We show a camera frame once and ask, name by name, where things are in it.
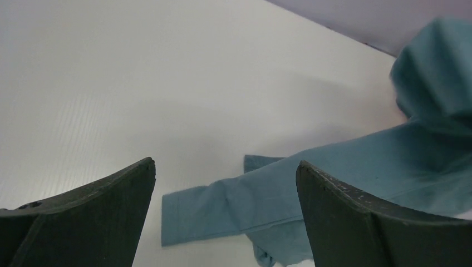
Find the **teal shirt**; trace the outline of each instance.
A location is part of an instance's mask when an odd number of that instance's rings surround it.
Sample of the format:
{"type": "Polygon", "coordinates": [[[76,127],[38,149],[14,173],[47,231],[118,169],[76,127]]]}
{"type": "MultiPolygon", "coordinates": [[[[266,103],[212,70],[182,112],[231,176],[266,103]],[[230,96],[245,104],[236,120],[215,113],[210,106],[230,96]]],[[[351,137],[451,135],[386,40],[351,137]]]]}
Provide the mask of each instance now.
{"type": "Polygon", "coordinates": [[[472,26],[437,19],[391,78],[403,125],[285,159],[247,156],[244,175],[163,196],[163,246],[247,234],[261,266],[313,258],[296,188],[306,160],[377,197],[432,214],[472,209],[472,26]]]}

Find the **white backdrop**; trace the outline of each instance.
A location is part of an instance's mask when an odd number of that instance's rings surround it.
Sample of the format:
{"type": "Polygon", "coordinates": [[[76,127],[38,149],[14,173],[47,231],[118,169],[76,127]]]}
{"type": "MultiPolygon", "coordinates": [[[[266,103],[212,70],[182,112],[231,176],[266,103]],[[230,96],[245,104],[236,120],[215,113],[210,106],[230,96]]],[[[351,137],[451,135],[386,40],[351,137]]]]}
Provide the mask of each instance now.
{"type": "Polygon", "coordinates": [[[152,156],[134,262],[257,266],[245,236],[162,249],[162,194],[403,121],[394,59],[263,0],[0,2],[0,207],[152,156]]]}

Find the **wrinkled fabric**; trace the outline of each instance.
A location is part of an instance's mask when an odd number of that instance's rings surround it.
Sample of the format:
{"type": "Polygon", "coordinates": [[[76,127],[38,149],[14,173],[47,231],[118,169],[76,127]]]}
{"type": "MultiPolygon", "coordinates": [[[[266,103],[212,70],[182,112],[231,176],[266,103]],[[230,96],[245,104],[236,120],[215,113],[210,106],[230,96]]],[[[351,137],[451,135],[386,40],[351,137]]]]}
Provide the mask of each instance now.
{"type": "Polygon", "coordinates": [[[312,258],[295,182],[302,160],[401,206],[444,216],[472,209],[472,26],[435,20],[391,78],[407,123],[285,159],[247,156],[244,175],[164,195],[162,245],[247,234],[262,266],[312,258]]]}

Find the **purple wall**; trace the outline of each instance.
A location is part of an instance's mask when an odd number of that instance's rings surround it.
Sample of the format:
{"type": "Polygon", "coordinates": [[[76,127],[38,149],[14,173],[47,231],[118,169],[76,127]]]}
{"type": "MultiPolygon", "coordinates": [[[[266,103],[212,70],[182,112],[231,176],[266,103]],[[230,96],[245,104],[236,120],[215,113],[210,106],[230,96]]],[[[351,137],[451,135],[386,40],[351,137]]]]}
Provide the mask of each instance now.
{"type": "Polygon", "coordinates": [[[269,0],[392,55],[437,16],[472,20],[472,0],[269,0]]]}

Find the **clothing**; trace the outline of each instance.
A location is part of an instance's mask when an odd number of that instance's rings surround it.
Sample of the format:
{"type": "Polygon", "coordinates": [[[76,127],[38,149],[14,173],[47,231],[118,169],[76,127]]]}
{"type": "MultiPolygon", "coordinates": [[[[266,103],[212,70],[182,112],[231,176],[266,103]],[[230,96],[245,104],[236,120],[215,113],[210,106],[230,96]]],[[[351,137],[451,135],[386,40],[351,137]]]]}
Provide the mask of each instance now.
{"type": "Polygon", "coordinates": [[[404,48],[391,77],[407,123],[285,159],[247,156],[239,177],[165,195],[162,245],[247,234],[265,266],[312,258],[295,182],[302,160],[411,209],[472,209],[472,25],[435,20],[404,48]]]}

